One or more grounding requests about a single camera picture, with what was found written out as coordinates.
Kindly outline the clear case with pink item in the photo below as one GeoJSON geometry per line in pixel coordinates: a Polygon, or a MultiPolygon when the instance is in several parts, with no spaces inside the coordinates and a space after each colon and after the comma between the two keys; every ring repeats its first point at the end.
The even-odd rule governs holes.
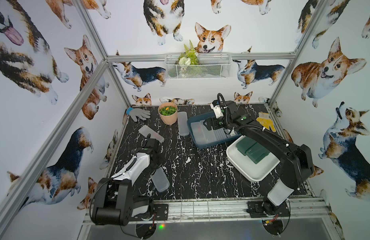
{"type": "Polygon", "coordinates": [[[158,140],[161,144],[164,142],[164,137],[162,137],[160,134],[152,130],[150,127],[147,125],[142,126],[139,129],[139,133],[143,135],[145,138],[151,138],[151,139],[156,139],[158,140]]]}

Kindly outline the clear case with pencil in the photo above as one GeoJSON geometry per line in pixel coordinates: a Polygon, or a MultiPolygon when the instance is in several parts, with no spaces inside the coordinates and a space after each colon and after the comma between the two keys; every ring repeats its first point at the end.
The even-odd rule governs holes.
{"type": "Polygon", "coordinates": [[[203,128],[203,131],[206,138],[206,144],[214,143],[217,141],[215,130],[209,131],[207,128],[203,128]]]}

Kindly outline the clear rounded case front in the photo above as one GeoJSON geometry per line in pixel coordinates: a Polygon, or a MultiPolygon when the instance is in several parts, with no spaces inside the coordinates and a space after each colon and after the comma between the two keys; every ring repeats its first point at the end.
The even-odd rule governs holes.
{"type": "Polygon", "coordinates": [[[151,175],[151,179],[154,183],[156,190],[159,193],[165,192],[170,186],[169,180],[162,167],[158,168],[154,172],[154,174],[151,175]]]}

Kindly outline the clear rounded case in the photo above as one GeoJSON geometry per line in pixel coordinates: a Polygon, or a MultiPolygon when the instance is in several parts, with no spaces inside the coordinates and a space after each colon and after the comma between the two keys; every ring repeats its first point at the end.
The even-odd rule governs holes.
{"type": "Polygon", "coordinates": [[[185,137],[190,134],[187,121],[188,121],[187,113],[179,112],[178,113],[178,130],[179,130],[179,136],[181,137],[185,137]]]}
{"type": "Polygon", "coordinates": [[[162,167],[158,168],[154,172],[154,174],[151,175],[151,179],[154,183],[156,190],[159,193],[165,192],[170,186],[169,180],[162,167]]]}

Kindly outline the clear rounded case back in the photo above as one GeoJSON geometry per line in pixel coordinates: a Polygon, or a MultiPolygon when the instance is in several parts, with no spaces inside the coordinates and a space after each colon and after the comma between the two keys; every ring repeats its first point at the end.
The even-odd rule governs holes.
{"type": "Polygon", "coordinates": [[[179,136],[181,137],[185,137],[190,134],[187,121],[188,121],[187,113],[179,112],[178,113],[178,130],[179,130],[179,136]]]}

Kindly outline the dark green case with pens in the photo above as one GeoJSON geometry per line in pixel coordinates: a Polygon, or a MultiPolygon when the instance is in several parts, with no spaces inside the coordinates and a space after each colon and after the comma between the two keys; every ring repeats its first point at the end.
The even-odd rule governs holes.
{"type": "Polygon", "coordinates": [[[236,148],[242,155],[248,156],[251,148],[254,147],[256,143],[257,142],[253,139],[244,136],[242,139],[238,139],[236,148]]]}

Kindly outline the clear case with red pen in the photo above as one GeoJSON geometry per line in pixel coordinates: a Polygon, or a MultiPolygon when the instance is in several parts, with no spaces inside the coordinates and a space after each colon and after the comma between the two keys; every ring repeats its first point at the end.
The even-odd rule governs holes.
{"type": "Polygon", "coordinates": [[[206,138],[203,131],[203,125],[200,122],[193,122],[191,123],[191,129],[195,143],[197,145],[205,145],[206,138]]]}

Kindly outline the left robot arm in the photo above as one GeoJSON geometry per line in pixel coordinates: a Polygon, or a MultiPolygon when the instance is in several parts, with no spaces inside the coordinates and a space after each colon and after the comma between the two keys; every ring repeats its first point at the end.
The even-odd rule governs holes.
{"type": "Polygon", "coordinates": [[[152,198],[133,197],[133,185],[138,178],[149,175],[158,192],[169,188],[159,145],[157,139],[145,139],[142,147],[132,150],[132,158],[119,172],[100,180],[90,206],[94,224],[126,226],[132,216],[154,213],[152,198]]]}

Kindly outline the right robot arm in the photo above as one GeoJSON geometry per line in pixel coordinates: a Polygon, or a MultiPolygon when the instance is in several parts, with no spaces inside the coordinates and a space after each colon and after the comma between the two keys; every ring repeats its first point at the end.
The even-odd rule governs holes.
{"type": "Polygon", "coordinates": [[[314,173],[311,149],[293,144],[239,111],[222,94],[211,103],[214,116],[207,128],[229,130],[240,137],[227,148],[231,164],[249,181],[262,181],[277,165],[279,179],[264,197],[261,212],[273,216],[289,196],[314,173]]]}

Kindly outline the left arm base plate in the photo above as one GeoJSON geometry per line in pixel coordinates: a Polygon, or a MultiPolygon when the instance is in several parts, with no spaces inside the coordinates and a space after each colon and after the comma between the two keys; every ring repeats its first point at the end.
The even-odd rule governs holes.
{"type": "Polygon", "coordinates": [[[168,204],[154,204],[153,206],[148,206],[148,210],[142,215],[141,219],[143,221],[166,221],[168,213],[168,204]]]}

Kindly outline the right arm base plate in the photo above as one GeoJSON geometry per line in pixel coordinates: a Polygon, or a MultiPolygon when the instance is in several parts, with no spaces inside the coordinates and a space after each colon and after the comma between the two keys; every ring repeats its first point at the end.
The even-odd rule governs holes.
{"type": "Polygon", "coordinates": [[[247,202],[248,208],[246,212],[250,214],[252,218],[273,218],[273,217],[289,217],[290,210],[286,202],[282,203],[280,206],[274,206],[270,202],[247,202]]]}

